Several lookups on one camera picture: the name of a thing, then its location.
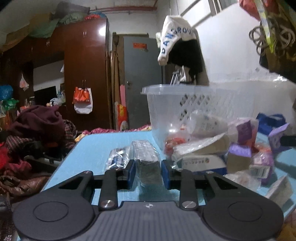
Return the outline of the white wrapped pouch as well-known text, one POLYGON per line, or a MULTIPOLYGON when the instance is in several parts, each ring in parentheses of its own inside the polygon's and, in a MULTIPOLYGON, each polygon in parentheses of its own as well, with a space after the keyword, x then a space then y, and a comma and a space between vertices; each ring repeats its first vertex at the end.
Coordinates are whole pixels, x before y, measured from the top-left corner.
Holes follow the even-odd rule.
POLYGON ((186 130, 195 137, 208 138, 227 132, 228 123, 223 118, 195 110, 189 116, 186 130))

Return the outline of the orange white plastic bag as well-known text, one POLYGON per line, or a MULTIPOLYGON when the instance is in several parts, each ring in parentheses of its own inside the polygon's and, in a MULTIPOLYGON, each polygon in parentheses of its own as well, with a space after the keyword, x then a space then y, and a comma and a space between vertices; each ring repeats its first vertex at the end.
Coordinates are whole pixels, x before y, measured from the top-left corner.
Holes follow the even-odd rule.
POLYGON ((75 87, 72 103, 77 114, 90 114, 93 111, 91 88, 75 87))

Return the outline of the blue plastic bag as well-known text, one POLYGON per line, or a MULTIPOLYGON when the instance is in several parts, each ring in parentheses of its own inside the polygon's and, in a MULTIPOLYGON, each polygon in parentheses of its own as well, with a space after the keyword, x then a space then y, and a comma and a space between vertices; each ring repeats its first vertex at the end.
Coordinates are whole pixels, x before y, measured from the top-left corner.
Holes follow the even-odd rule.
POLYGON ((273 129, 279 128, 287 123, 282 114, 266 115, 259 113, 256 119, 258 120, 258 132, 266 136, 269 135, 273 129))

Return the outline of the clear plastic basket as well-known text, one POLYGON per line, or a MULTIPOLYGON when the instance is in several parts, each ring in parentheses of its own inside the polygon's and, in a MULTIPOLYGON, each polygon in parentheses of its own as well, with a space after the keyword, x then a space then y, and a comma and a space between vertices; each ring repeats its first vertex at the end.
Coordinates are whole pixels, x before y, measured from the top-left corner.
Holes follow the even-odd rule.
POLYGON ((152 136, 165 148, 170 133, 185 126, 191 112, 198 110, 227 120, 251 117, 255 95, 242 89, 200 85, 150 85, 142 88, 147 96, 152 136))

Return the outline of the floral orange bed sheet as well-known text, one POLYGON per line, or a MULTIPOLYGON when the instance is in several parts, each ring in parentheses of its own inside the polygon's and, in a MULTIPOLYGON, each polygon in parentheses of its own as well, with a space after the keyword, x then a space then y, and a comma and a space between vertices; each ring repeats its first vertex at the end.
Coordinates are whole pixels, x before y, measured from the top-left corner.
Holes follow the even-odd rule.
POLYGON ((118 131, 118 130, 113 130, 113 129, 104 129, 104 128, 96 128, 93 129, 92 131, 83 131, 78 137, 75 138, 75 142, 79 142, 82 138, 86 137, 87 135, 91 134, 101 134, 101 133, 119 133, 119 132, 138 132, 138 131, 150 131, 152 130, 151 125, 145 125, 141 126, 140 128, 134 128, 131 130, 123 130, 123 131, 118 131))

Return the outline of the red hanging bag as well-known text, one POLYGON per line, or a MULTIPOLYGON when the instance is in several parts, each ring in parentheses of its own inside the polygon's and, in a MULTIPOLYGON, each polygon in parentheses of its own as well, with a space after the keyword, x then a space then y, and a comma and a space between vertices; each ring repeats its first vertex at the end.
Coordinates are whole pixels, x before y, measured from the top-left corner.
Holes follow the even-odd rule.
POLYGON ((243 8, 249 15, 260 21, 260 16, 257 7, 253 0, 239 0, 239 5, 243 8))

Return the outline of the white blue medicine box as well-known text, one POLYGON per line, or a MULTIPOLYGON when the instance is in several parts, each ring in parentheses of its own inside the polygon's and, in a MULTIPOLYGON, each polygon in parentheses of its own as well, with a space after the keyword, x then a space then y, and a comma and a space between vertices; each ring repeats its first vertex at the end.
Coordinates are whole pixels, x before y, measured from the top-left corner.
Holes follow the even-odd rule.
POLYGON ((225 161, 216 155, 188 154, 179 159, 176 165, 193 173, 213 171, 220 175, 227 174, 225 161))

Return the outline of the white cloth with blue letters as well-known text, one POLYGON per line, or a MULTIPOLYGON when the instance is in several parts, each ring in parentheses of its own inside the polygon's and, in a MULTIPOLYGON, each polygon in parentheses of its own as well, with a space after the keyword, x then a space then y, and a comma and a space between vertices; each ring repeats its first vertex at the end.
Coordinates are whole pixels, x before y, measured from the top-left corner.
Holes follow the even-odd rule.
POLYGON ((179 41, 196 40, 197 36, 188 21, 181 16, 167 15, 160 37, 160 52, 158 63, 164 66, 168 63, 169 53, 179 41))

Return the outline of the dark red wooden wardrobe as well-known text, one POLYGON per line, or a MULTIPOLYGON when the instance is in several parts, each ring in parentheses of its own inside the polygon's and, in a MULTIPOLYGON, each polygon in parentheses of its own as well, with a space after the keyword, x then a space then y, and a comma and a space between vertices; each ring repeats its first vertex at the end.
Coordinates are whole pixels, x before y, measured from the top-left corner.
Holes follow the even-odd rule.
POLYGON ((20 77, 33 84, 34 68, 63 60, 66 96, 63 118, 72 121, 80 131, 112 128, 108 34, 108 20, 99 18, 57 27, 47 39, 25 37, 1 53, 1 83, 14 87, 16 98, 23 103, 33 90, 19 89, 20 77), (74 89, 82 86, 92 91, 90 114, 77 114, 74 110, 74 89))

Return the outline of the dark box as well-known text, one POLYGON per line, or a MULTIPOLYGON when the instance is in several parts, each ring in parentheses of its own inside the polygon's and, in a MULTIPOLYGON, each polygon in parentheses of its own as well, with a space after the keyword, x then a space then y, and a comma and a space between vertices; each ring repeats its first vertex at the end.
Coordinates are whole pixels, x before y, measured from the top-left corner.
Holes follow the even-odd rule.
POLYGON ((142 186, 162 185, 160 156, 148 140, 132 142, 132 157, 142 186))

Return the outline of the grey metal door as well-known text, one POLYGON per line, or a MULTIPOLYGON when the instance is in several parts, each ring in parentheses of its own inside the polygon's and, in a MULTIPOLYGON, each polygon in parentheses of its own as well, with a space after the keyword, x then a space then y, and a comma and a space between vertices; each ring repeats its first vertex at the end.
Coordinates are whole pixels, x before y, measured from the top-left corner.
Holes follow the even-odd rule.
POLYGON ((124 36, 125 99, 131 129, 149 123, 147 96, 142 88, 162 84, 158 64, 159 49, 155 39, 124 36))

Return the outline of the black hanging garment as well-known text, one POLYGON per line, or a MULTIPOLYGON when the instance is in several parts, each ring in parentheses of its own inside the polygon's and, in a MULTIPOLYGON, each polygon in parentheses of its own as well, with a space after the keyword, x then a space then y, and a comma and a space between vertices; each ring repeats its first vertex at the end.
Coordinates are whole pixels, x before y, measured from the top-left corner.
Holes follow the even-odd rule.
POLYGON ((188 83, 193 83, 198 74, 203 72, 203 58, 199 42, 196 39, 178 40, 169 53, 167 64, 189 68, 190 80, 188 83))

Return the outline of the small clear wrapped packet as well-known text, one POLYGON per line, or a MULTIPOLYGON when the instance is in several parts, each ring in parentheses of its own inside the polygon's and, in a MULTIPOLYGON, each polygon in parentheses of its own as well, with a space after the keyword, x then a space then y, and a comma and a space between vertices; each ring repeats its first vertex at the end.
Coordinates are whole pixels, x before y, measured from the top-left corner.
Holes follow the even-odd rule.
POLYGON ((110 151, 105 169, 124 169, 130 161, 130 146, 115 148, 110 151))

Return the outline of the maroon clothes pile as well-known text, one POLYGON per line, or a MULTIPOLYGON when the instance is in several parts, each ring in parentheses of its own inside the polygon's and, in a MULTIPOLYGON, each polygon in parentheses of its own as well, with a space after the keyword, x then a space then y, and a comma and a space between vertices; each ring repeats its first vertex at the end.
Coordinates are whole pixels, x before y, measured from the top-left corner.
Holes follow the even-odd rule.
POLYGON ((27 108, 1 131, 2 196, 17 201, 40 192, 76 145, 76 127, 58 109, 27 108))

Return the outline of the brown hanging bag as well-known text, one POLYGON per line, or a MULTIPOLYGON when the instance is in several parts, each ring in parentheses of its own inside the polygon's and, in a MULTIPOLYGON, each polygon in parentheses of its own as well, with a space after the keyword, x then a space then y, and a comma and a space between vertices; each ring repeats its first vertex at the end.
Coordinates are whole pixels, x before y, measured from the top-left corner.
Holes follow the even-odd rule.
POLYGON ((268 13, 273 45, 261 51, 259 64, 295 83, 295 1, 276 1, 278 13, 268 13))

